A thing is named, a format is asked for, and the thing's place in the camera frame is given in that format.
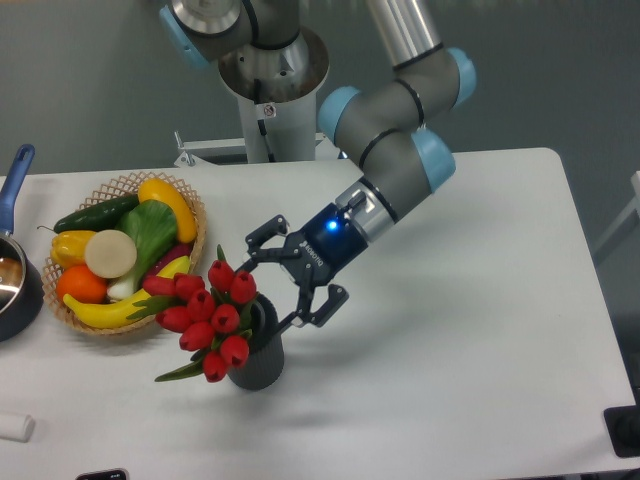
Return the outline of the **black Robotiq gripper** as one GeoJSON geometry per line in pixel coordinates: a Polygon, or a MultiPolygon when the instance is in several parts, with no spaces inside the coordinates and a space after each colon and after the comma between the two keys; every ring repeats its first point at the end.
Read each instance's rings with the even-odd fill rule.
{"type": "Polygon", "coordinates": [[[344,287],[329,284],[330,281],[368,247],[353,221],[334,203],[324,207],[293,233],[289,232],[285,217],[276,215],[249,233],[245,242],[248,259],[235,270],[236,273],[251,272],[260,263],[277,263],[299,287],[297,305],[278,323],[277,335],[291,327],[323,327],[349,299],[344,287]],[[263,247],[276,236],[284,238],[281,247],[263,247]],[[315,289],[326,285],[327,299],[312,310],[315,289]]]}

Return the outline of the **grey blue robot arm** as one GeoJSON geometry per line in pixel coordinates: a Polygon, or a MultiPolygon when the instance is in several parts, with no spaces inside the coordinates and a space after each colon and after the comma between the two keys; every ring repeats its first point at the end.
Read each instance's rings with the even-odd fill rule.
{"type": "Polygon", "coordinates": [[[191,65],[216,64],[239,108],[251,163],[312,160],[323,134],[360,178],[303,227],[275,217],[247,236],[245,270],[279,264],[297,285],[279,323],[324,325],[347,300],[334,276],[433,194],[455,171],[452,153],[426,124],[465,102],[476,86],[467,55],[445,48],[423,1],[368,5],[394,71],[364,94],[317,93],[329,70],[325,44],[300,22],[295,1],[169,1],[159,17],[191,65]]]}

